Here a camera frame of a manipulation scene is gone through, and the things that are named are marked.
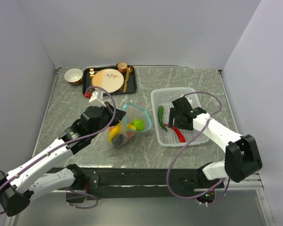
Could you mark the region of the black serving tray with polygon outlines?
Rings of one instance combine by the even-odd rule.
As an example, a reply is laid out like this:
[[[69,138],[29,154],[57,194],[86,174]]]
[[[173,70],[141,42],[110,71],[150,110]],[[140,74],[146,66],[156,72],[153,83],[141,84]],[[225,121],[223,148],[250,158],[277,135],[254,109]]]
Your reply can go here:
[[[95,74],[103,69],[117,69],[117,66],[103,66],[103,67],[92,67],[95,71]],[[90,68],[86,68],[83,71],[83,88],[82,88],[82,94],[85,97],[85,93],[88,87],[90,87],[90,77],[89,77],[89,70]],[[133,72],[129,75],[129,80],[127,82],[127,90],[126,92],[123,92],[123,85],[122,87],[113,93],[110,93],[112,95],[121,95],[121,94],[133,94],[137,91],[137,84],[136,84],[136,76],[135,76],[135,71],[133,70]]]

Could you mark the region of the gold knife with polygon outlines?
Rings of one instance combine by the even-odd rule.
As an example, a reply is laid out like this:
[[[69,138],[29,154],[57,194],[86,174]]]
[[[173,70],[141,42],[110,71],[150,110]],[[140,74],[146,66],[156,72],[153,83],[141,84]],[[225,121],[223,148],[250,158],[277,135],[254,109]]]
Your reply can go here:
[[[123,84],[123,92],[126,92],[126,90],[127,90],[127,82],[129,80],[129,75],[130,75],[130,70],[129,70],[129,67],[127,67],[126,76],[125,76],[125,80],[124,80],[124,84]]]

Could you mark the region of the gold fork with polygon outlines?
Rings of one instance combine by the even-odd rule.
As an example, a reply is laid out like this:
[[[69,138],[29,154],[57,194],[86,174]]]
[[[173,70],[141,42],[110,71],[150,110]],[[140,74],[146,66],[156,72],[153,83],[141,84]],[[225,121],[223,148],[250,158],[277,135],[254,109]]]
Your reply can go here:
[[[90,70],[89,70],[90,85],[92,85],[92,79],[93,79],[94,75],[95,75],[94,69],[90,68]]]

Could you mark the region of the toy peach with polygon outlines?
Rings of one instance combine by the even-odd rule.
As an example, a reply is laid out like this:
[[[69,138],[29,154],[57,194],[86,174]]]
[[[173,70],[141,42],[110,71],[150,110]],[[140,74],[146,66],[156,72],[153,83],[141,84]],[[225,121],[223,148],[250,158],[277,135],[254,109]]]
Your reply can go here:
[[[135,135],[136,131],[127,131],[127,137],[128,139],[131,139]]]

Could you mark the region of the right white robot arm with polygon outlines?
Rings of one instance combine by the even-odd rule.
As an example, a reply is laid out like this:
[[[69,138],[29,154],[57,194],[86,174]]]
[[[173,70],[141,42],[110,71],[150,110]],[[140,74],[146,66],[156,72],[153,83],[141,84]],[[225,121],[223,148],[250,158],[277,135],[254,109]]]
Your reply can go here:
[[[256,140],[251,135],[241,135],[214,120],[200,107],[192,108],[186,97],[172,102],[169,124],[181,129],[197,130],[217,144],[225,153],[225,159],[201,167],[197,176],[201,187],[208,187],[214,179],[229,178],[239,183],[262,169],[263,164]]]

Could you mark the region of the gold spoon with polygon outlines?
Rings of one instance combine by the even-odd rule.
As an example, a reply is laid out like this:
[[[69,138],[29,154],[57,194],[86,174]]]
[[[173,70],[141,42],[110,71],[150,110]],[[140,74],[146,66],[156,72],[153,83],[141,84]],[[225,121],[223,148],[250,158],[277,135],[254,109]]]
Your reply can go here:
[[[131,74],[134,70],[133,66],[128,66],[129,73]]]

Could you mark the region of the red chili pepper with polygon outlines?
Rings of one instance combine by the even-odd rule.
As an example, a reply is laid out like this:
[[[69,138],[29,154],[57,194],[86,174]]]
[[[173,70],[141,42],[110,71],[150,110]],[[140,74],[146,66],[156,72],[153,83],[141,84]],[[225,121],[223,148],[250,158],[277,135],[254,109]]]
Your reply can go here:
[[[183,133],[176,126],[173,126],[172,130],[167,130],[166,136],[169,137],[172,140],[175,140],[175,136],[176,136],[180,143],[186,142],[186,139],[185,139]]]

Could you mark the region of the white and red bowl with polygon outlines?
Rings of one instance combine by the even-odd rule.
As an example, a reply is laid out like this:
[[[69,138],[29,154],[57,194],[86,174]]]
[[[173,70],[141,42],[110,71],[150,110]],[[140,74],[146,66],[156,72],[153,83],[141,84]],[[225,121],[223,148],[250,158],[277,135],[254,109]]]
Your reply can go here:
[[[78,86],[83,81],[83,72],[80,69],[73,68],[65,72],[64,79],[72,86]]]

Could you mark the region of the white plastic basket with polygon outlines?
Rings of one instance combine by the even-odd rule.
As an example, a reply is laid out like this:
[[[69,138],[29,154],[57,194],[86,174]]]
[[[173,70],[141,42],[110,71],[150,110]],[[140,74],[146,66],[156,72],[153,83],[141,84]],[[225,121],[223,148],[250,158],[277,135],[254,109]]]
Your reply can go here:
[[[151,104],[153,111],[153,121],[155,124],[155,130],[160,145],[165,147],[180,147],[184,146],[185,143],[180,143],[177,137],[175,140],[170,139],[166,136],[166,131],[164,131],[158,122],[158,107],[161,105],[164,107],[163,112],[163,123],[168,124],[169,111],[173,107],[172,101],[182,97],[186,93],[194,92],[195,89],[189,87],[175,87],[175,88],[163,88],[155,89],[151,92]],[[197,135],[196,130],[184,130],[180,129],[183,133],[186,141],[190,141]]]

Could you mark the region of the clear zip top bag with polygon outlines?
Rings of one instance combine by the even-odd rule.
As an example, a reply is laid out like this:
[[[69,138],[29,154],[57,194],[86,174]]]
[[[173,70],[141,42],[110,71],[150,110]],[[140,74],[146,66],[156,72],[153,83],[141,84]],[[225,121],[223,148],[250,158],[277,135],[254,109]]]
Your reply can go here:
[[[108,143],[120,147],[127,143],[135,134],[151,129],[152,121],[148,112],[132,103],[123,106],[125,116],[113,127],[108,128]]]

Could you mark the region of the green toy fruit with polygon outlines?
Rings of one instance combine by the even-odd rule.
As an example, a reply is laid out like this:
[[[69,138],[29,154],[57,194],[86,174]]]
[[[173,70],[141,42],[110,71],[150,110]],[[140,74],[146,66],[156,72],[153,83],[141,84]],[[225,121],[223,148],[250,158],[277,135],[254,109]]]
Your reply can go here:
[[[137,131],[144,131],[145,123],[142,119],[134,119],[131,124],[136,127]]]

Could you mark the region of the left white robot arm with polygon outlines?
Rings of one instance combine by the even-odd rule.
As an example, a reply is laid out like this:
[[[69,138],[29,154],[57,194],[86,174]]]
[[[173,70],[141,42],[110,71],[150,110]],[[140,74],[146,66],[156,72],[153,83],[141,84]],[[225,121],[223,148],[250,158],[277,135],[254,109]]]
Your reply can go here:
[[[54,164],[76,154],[108,126],[115,126],[126,115],[115,104],[89,106],[80,118],[66,128],[45,150],[14,171],[0,170],[0,205],[2,214],[11,217],[24,210],[30,203],[28,187]]]

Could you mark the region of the green chili pepper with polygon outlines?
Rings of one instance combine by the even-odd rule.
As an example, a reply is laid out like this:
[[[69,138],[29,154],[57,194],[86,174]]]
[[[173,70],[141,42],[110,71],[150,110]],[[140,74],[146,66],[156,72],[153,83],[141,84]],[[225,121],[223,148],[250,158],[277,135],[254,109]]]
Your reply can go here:
[[[166,128],[166,126],[165,126],[164,123],[163,123],[163,112],[164,112],[164,107],[160,105],[160,106],[158,107],[158,122],[159,122],[161,128],[162,128],[164,131],[167,132],[167,128]]]

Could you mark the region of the yellow toy banana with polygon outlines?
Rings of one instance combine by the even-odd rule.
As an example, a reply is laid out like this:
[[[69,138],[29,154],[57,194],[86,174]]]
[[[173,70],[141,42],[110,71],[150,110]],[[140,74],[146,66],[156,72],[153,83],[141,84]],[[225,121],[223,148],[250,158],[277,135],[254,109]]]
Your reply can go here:
[[[122,125],[117,125],[119,127],[118,132],[109,132],[108,134],[108,142],[111,143],[114,139],[120,137],[120,138],[126,138],[127,140],[127,131],[136,131],[136,127],[131,125],[131,124],[127,124],[126,128],[124,129]]]

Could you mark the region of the orange toy pumpkin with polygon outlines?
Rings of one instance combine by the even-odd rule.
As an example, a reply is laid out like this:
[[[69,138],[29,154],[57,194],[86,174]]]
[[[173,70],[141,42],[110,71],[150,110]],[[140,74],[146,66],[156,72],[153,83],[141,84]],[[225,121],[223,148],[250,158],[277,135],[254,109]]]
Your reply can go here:
[[[118,126],[109,127],[109,129],[108,129],[109,132],[118,132],[118,130],[119,130]]]

